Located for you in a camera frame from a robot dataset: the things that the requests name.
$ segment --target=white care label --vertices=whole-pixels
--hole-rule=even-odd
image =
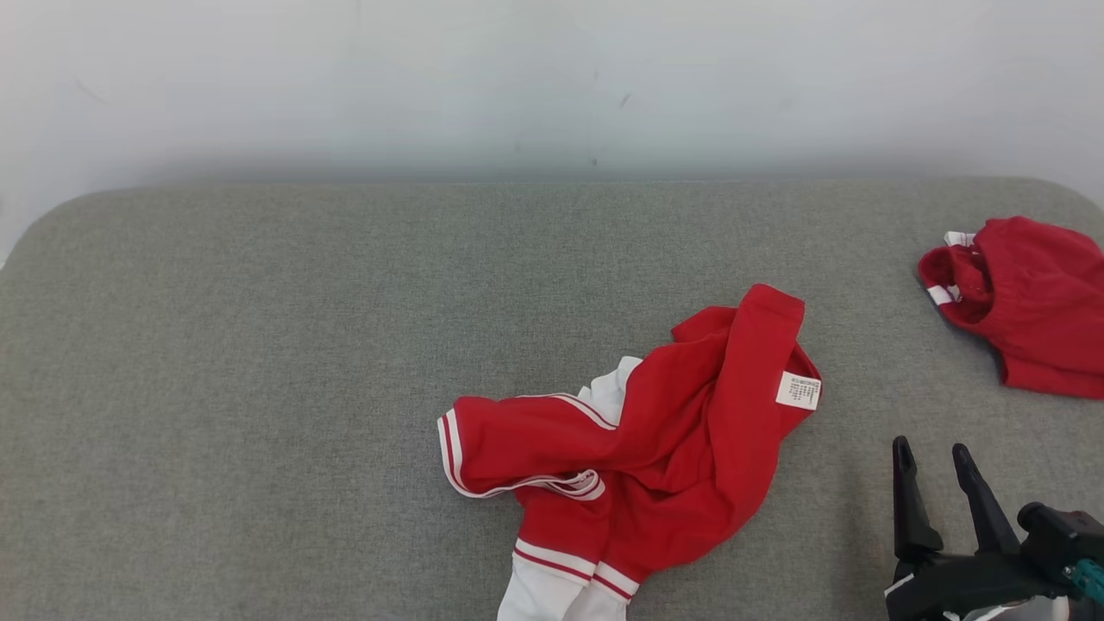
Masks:
[[[783,406],[816,410],[820,402],[820,380],[782,371],[782,383],[774,400]]]

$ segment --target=scuff mark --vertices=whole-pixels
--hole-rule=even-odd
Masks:
[[[112,105],[110,102],[97,95],[96,92],[93,91],[92,88],[88,88],[88,86],[84,82],[82,82],[79,77],[74,78],[74,82],[76,83],[76,87],[79,88],[82,93],[87,95],[89,99],[98,102],[105,106]]]

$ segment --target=white wall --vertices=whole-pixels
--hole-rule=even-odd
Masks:
[[[1100,0],[0,0],[0,260],[75,196],[246,170],[1029,175],[1104,202],[1102,164]]]

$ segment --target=gray mat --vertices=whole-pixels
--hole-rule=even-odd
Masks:
[[[1020,179],[134,190],[0,271],[0,619],[493,619],[520,512],[461,497],[434,419],[576,390],[755,282],[808,303],[820,410],[766,504],[630,621],[878,619],[890,441],[974,549],[951,445],[1009,514],[1104,517],[1104,404],[998,385],[915,277],[946,230],[1101,212]]]

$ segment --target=gray cushion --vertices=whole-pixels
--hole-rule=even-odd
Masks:
[[[821,407],[734,539],[655,576],[659,619],[877,619],[890,442],[947,544],[951,445],[1010,517],[1104,518],[1104,404],[998,383],[915,276],[1022,179],[261,186],[70,202],[0,271],[0,619],[487,620],[520,512],[461,497],[434,420],[461,393],[577,390],[766,282],[807,304]]]

